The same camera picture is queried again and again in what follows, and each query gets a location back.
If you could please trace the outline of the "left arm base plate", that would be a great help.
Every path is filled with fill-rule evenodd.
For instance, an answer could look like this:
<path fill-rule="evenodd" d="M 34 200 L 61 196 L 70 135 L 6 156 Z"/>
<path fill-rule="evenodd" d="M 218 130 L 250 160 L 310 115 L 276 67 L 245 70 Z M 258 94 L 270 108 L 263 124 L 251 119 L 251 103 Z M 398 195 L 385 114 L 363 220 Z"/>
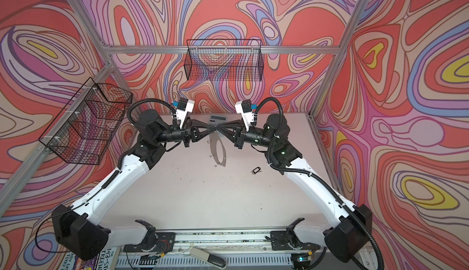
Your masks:
<path fill-rule="evenodd" d="M 127 253 L 163 253 L 167 254 L 173 251 L 176 233 L 175 232 L 156 232 L 155 237 L 150 241 L 145 239 L 137 245 L 125 245 L 123 251 Z"/>

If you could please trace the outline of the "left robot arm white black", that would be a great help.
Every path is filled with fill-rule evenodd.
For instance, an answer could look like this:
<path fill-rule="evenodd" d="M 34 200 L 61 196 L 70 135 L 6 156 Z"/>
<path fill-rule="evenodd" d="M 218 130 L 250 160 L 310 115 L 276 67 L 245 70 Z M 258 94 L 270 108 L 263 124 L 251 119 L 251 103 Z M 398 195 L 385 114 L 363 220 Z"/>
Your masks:
<path fill-rule="evenodd" d="M 194 106 L 195 102 L 186 98 L 172 104 L 149 98 L 128 108 L 128 121 L 140 133 L 137 143 L 121 154 L 117 167 L 91 191 L 70 206 L 57 206 L 51 214 L 54 237 L 64 252 L 88 261 L 117 246 L 155 250 L 158 237 L 148 222 L 137 219 L 131 226 L 105 227 L 101 221 L 122 194 L 168 152 L 168 142 L 189 146 L 214 131 L 208 124 L 189 118 Z"/>

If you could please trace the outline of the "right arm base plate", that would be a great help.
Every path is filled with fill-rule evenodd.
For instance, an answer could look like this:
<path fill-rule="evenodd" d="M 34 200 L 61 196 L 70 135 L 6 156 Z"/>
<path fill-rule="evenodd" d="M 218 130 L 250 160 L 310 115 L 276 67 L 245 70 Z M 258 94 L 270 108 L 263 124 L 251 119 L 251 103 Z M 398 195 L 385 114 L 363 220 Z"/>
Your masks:
<path fill-rule="evenodd" d="M 285 230 L 271 231 L 265 238 L 271 243 L 272 250 L 316 252 L 321 249 L 321 246 L 317 244 L 300 242 L 298 238 Z"/>

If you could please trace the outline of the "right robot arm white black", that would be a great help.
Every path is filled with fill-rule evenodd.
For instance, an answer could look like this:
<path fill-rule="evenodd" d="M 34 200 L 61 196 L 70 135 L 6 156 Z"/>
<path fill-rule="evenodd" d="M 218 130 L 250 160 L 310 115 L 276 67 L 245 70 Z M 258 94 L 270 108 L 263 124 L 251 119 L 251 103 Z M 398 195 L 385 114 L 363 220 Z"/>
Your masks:
<path fill-rule="evenodd" d="M 270 168 L 290 179 L 316 204 L 326 218 L 326 224 L 310 226 L 299 218 L 288 228 L 292 241 L 312 243 L 329 250 L 343 263 L 352 261 L 360 269 L 356 254 L 366 245 L 374 250 L 377 268 L 385 268 L 384 257 L 372 234 L 373 214 L 366 205 L 355 205 L 320 177 L 301 152 L 290 143 L 291 131 L 280 102 L 274 97 L 259 105 L 249 100 L 235 105 L 241 119 L 215 126 L 239 149 L 244 144 L 266 147 L 264 155 Z"/>

